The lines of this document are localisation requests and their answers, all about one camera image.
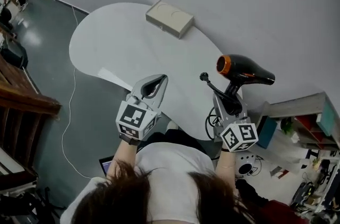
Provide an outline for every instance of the concrete floor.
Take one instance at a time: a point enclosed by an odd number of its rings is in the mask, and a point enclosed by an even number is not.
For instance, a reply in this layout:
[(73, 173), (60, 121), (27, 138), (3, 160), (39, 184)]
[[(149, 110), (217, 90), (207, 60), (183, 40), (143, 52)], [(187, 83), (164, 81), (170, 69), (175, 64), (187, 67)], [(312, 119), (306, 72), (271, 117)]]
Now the concrete floor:
[[(86, 16), (75, 12), (78, 22)], [(59, 120), (49, 121), (40, 138), (34, 168), (39, 174), (38, 187), (51, 189), (51, 201), (67, 206), (88, 182), (69, 165), (62, 154), (61, 138), (68, 122), (68, 104), (73, 91), (73, 70), (69, 43), (76, 28), (73, 11), (53, 0), (30, 0), (16, 21), (19, 40), (29, 57), (28, 71), (42, 94), (62, 105)], [(103, 176), (99, 159), (115, 153), (120, 142), (115, 117), (127, 91), (105, 80), (76, 71), (76, 91), (72, 100), (71, 125), (64, 137), (64, 149), (78, 171), (88, 177)], [(169, 119), (164, 116), (153, 131), (164, 132)], [(200, 142), (211, 157), (216, 147)], [(289, 203), (302, 181), (302, 174), (284, 179), (271, 178), (273, 166), (264, 162), (259, 176), (248, 176), (260, 195)]]

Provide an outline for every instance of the red object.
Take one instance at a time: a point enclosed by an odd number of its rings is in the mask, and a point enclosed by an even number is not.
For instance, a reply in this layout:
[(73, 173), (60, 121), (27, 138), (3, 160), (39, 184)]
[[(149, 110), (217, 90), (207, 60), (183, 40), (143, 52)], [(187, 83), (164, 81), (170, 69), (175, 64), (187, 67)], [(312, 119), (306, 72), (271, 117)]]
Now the red object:
[(323, 144), (317, 144), (319, 146), (319, 148), (321, 148), (322, 150), (325, 148), (325, 145)]
[(284, 170), (284, 171), (282, 172), (282, 174), (281, 174), (280, 176), (278, 176), (278, 178), (281, 179), (283, 176), (285, 176), (285, 175), (288, 174), (288, 173), (289, 173), (288, 170)]
[(262, 212), (268, 218), (269, 223), (275, 224), (308, 224), (307, 219), (298, 217), (292, 208), (284, 203), (278, 201), (269, 201), (264, 207)]
[(324, 133), (323, 132), (314, 132), (313, 130), (313, 124), (314, 122), (311, 120), (311, 117), (306, 115), (306, 116), (296, 116), (295, 117), (300, 123), (310, 132), (310, 134), (318, 141), (322, 142), (324, 138)]

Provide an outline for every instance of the white cable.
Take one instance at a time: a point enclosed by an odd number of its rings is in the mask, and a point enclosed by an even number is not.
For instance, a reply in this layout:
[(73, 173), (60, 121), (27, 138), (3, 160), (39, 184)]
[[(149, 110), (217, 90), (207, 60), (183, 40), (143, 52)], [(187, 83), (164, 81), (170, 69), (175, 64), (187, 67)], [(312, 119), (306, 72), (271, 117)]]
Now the white cable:
[(73, 15), (74, 15), (74, 18), (75, 18), (75, 21), (76, 21), (76, 26), (78, 27), (78, 19), (77, 19), (77, 17), (75, 16), (74, 8), (73, 8), (72, 5), (71, 5), (71, 7), (72, 7)]
[[(75, 20), (76, 20), (76, 26), (78, 27), (78, 19), (77, 19), (77, 17), (75, 16), (75, 12), (74, 12), (73, 6), (72, 6), (72, 10), (73, 10), (74, 18), (75, 18)], [(69, 101), (69, 123), (68, 123), (68, 125), (67, 125), (67, 127), (66, 127), (66, 129), (64, 130), (64, 133), (63, 133), (63, 135), (62, 135), (62, 150), (63, 150), (63, 154), (64, 154), (65, 159), (69, 162), (69, 164), (73, 167), (73, 169), (74, 169), (80, 176), (82, 176), (82, 177), (84, 177), (84, 178), (87, 178), (87, 179), (92, 179), (92, 178), (90, 178), (90, 177), (87, 177), (87, 176), (84, 176), (83, 174), (81, 174), (81, 173), (74, 167), (74, 165), (69, 161), (69, 159), (66, 157), (66, 154), (65, 154), (65, 151), (64, 151), (64, 135), (65, 135), (67, 129), (69, 128), (70, 123), (71, 123), (71, 101), (72, 101), (72, 98), (73, 98), (73, 95), (74, 95), (74, 92), (75, 92), (75, 88), (76, 88), (76, 86), (77, 86), (77, 83), (76, 83), (76, 81), (75, 81), (75, 67), (74, 67), (74, 71), (73, 71), (73, 79), (74, 79), (74, 89), (73, 89), (73, 92), (72, 92), (72, 95), (71, 95), (71, 98), (70, 98), (70, 101)]]

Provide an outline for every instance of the beige box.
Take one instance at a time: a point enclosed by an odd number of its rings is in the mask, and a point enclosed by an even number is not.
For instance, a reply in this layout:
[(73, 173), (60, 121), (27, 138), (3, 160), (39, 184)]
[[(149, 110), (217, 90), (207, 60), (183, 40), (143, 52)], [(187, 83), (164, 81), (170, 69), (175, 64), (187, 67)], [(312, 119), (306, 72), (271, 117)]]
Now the beige box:
[(192, 15), (163, 1), (158, 1), (146, 12), (146, 19), (179, 39), (193, 25)]

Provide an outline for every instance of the teal box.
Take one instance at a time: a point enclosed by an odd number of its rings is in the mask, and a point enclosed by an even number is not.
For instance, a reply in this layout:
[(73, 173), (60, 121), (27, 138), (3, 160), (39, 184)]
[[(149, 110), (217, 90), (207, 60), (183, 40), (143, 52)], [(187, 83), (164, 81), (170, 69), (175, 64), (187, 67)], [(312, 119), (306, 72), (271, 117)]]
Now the teal box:
[(277, 123), (274, 119), (264, 116), (257, 128), (259, 141), (257, 145), (266, 149), (269, 146), (270, 140), (274, 135)]
[(324, 110), (321, 114), (321, 120), (317, 120), (317, 124), (327, 136), (332, 135), (335, 122), (335, 114), (328, 102), (325, 102)]

